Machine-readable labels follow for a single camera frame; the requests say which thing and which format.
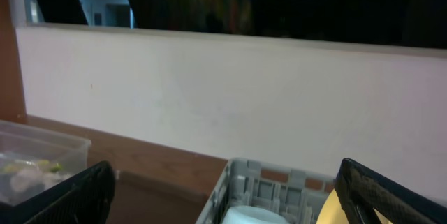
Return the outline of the yellow plate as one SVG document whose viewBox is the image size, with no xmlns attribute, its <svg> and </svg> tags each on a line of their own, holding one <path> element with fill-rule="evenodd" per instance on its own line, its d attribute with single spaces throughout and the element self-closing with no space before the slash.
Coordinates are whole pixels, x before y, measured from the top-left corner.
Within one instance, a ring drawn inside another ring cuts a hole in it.
<svg viewBox="0 0 447 224">
<path fill-rule="evenodd" d="M 329 194 L 325 201 L 316 224 L 349 224 L 335 190 Z"/>
</svg>

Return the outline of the light blue bowl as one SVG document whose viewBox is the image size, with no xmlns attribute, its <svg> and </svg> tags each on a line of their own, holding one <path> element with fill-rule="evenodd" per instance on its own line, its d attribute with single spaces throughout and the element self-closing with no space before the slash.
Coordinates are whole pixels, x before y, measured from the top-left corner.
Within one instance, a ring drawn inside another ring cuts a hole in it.
<svg viewBox="0 0 447 224">
<path fill-rule="evenodd" d="M 222 224 L 288 224 L 279 214 L 251 206 L 231 207 L 224 216 Z"/>
</svg>

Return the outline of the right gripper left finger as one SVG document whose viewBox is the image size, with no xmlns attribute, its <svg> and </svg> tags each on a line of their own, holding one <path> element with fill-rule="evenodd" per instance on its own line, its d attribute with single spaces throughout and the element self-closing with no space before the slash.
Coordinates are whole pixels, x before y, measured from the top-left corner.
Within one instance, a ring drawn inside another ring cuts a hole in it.
<svg viewBox="0 0 447 224">
<path fill-rule="evenodd" d="M 105 224 L 115 196 L 115 173 L 101 161 L 16 206 L 1 204 L 1 224 Z"/>
</svg>

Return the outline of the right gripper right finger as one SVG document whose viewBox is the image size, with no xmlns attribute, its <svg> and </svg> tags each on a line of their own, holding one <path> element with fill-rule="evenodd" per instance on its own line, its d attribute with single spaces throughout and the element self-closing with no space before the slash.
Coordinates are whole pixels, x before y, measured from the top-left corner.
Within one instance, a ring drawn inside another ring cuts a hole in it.
<svg viewBox="0 0 447 224">
<path fill-rule="evenodd" d="M 343 159 L 334 182 L 349 223 L 446 224 L 446 208 L 350 158 Z"/>
</svg>

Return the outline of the white napkin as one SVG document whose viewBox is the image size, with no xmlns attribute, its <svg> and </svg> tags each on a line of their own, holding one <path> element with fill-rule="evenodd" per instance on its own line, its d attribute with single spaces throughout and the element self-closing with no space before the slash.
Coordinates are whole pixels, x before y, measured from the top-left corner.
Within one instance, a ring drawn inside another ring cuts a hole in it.
<svg viewBox="0 0 447 224">
<path fill-rule="evenodd" d="M 72 177 L 72 174 L 57 172 L 43 172 L 31 168 L 20 170 L 10 179 L 10 186 L 16 193 L 23 193 L 33 186 L 42 185 L 45 190 Z"/>
</svg>

